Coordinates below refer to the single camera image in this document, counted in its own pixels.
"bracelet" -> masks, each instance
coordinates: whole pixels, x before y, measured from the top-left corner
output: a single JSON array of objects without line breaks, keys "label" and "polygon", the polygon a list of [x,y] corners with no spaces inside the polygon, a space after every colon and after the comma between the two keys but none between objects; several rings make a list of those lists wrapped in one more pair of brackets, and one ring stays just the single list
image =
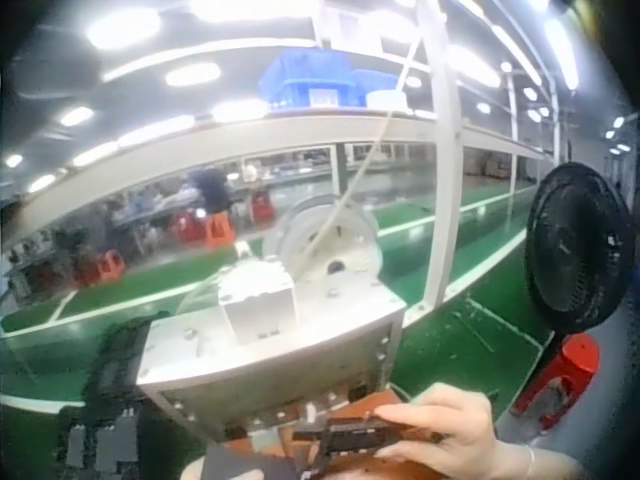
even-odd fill
[{"label": "bracelet", "polygon": [[527,468],[527,474],[524,476],[525,480],[530,478],[531,473],[533,472],[533,464],[536,461],[536,454],[529,445],[526,445],[527,450],[529,450],[529,455],[531,456],[531,462],[529,463],[529,468]]}]

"screw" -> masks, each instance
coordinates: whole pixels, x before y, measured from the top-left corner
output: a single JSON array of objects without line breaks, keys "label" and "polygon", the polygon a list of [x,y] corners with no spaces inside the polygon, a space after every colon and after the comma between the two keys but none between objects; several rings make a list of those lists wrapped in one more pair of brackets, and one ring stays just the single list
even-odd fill
[{"label": "screw", "polygon": [[187,328],[184,331],[184,339],[185,340],[193,340],[198,332],[196,332],[193,328]]}]

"red stool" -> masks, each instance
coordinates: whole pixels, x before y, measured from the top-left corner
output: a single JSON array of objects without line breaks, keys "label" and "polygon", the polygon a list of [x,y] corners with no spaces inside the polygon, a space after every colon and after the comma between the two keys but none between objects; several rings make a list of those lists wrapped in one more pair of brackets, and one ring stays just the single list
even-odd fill
[{"label": "red stool", "polygon": [[124,260],[117,250],[109,250],[98,260],[98,271],[102,282],[118,280],[125,270]]},{"label": "red stool", "polygon": [[256,225],[273,221],[276,214],[271,204],[269,192],[255,192],[251,196],[251,216]]},{"label": "red stool", "polygon": [[555,412],[545,412],[539,419],[543,431],[551,429],[587,390],[599,366],[600,348],[595,340],[586,333],[573,335],[553,361],[518,397],[513,413],[524,414],[541,393],[550,388],[558,388],[563,396],[562,405]]},{"label": "red stool", "polygon": [[195,215],[186,210],[176,213],[171,218],[169,229],[180,243],[198,243],[205,239],[204,226]]},{"label": "red stool", "polygon": [[236,240],[236,233],[226,212],[209,215],[205,223],[205,229],[207,245],[211,248],[231,246]]}]

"person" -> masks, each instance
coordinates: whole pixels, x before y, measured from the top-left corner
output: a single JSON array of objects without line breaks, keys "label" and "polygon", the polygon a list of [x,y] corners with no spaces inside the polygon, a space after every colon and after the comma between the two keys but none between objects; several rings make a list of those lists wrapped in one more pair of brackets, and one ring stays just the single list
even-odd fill
[{"label": "person", "polygon": [[225,212],[231,208],[227,177],[219,170],[210,168],[189,172],[189,183],[200,192],[207,215]]},{"label": "person", "polygon": [[[437,432],[442,440],[402,440],[375,456],[391,462],[424,464],[455,480],[587,480],[578,462],[561,453],[499,441],[493,428],[491,403],[481,393],[437,383],[411,404],[384,405],[378,417],[424,430],[424,437]],[[190,465],[181,480],[198,480],[200,463]],[[251,471],[234,480],[262,480]],[[328,475],[324,480],[380,480],[370,471]]]}]

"green epoxy floor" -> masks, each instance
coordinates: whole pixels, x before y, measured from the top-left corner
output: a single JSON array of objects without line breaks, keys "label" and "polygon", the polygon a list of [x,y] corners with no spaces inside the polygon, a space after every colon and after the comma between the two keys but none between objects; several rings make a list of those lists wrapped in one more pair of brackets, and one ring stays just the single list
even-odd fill
[{"label": "green epoxy floor", "polygon": [[[464,204],[500,194],[491,189],[482,190],[467,193]],[[451,281],[500,250],[525,227],[532,194],[516,198],[511,206],[508,200],[504,200],[488,205],[484,211],[474,209],[462,215]],[[431,215],[424,207],[403,207],[405,211],[399,215],[402,223]],[[389,221],[385,215],[395,216],[393,211],[382,212],[382,217],[379,217],[381,225]],[[384,252],[381,279],[409,304],[420,300],[424,292],[432,229],[433,223],[428,223],[380,239]],[[252,247],[259,251],[259,242],[254,242]],[[197,282],[232,258],[230,251],[197,255],[176,264],[132,274],[116,285],[79,292],[64,309],[64,317]],[[88,368],[106,328],[160,310],[173,312],[182,298],[183,295],[175,295],[3,339],[2,393],[35,399],[80,400]],[[538,342],[546,340],[548,332],[533,315],[524,289],[522,249],[517,249],[468,292],[405,330],[392,380],[412,395],[420,393],[434,381],[446,381],[485,393],[498,391],[498,413],[517,394],[537,358],[539,347],[476,308],[472,301]],[[55,306],[38,305],[28,312],[28,316],[37,314],[48,318],[48,312],[52,313],[54,309]],[[24,314],[20,312],[19,315],[24,318]],[[2,447],[3,458],[11,459],[10,471],[16,472],[16,478],[51,478],[49,452],[55,440],[54,417],[6,406],[2,407],[1,413],[3,438],[9,439]],[[180,448],[165,452],[166,458],[163,459],[167,465],[159,468],[153,478],[175,479],[179,468],[199,453],[200,446],[193,439],[185,438],[177,426],[163,420],[158,422],[165,429],[167,438],[179,439]]]}]

